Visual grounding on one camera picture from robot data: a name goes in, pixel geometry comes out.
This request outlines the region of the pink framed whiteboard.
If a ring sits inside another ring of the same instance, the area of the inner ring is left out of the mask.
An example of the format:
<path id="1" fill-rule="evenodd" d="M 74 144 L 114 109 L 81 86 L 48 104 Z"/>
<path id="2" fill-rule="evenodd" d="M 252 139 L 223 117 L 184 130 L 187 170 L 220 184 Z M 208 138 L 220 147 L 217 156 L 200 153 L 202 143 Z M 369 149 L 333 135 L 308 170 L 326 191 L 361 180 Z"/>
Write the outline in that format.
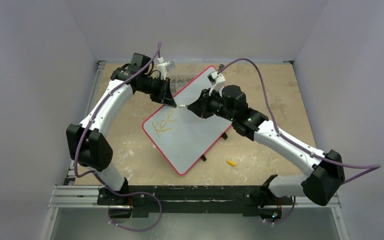
<path id="1" fill-rule="evenodd" d="M 142 130 L 179 175 L 184 175 L 229 129 L 231 122 L 218 116 L 202 119 L 185 107 L 212 85 L 208 66 L 174 96 L 176 107 L 161 106 L 143 123 Z"/>

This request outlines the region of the yellow marker cap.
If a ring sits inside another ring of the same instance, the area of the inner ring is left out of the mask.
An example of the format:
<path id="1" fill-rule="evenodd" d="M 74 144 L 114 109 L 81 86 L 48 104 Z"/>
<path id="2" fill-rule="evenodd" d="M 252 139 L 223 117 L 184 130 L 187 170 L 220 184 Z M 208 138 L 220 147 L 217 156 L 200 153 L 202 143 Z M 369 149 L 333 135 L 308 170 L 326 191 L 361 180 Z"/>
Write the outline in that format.
<path id="1" fill-rule="evenodd" d="M 227 160 L 226 161 L 231 167 L 235 167 L 236 166 L 236 163 L 231 161 L 231 160 Z"/>

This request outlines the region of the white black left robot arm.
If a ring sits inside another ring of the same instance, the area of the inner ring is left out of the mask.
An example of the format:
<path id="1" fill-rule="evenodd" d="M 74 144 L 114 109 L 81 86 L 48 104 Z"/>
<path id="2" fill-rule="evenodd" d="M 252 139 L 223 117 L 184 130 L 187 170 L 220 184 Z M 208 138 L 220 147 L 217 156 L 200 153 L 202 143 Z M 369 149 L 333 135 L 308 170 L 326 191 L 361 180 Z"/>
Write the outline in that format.
<path id="1" fill-rule="evenodd" d="M 167 77 L 174 68 L 174 62 L 165 61 L 158 53 L 154 57 L 134 53 L 130 63 L 112 72 L 105 93 L 91 112 L 80 123 L 70 124 L 66 129 L 75 176 L 83 177 L 79 166 L 87 168 L 86 173 L 94 174 L 118 205 L 128 201 L 129 184 L 112 162 L 114 151 L 106 139 L 108 131 L 136 92 L 149 95 L 155 103 L 176 107 Z"/>

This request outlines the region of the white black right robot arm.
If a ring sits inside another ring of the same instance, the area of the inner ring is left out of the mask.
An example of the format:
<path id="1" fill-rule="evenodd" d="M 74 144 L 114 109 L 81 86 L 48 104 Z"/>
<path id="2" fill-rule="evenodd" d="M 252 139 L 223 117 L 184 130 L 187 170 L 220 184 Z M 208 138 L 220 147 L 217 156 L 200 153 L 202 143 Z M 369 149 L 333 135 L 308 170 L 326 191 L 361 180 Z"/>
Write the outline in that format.
<path id="1" fill-rule="evenodd" d="M 326 206 L 345 182 L 342 157 L 337 151 L 317 149 L 276 128 L 266 115 L 249 107 L 246 94 L 237 85 L 228 85 L 220 92 L 203 89 L 186 108 L 202 119 L 218 116 L 230 121 L 239 135 L 272 149 L 302 172 L 272 175 L 260 191 L 268 204 L 281 197 L 297 196 Z"/>

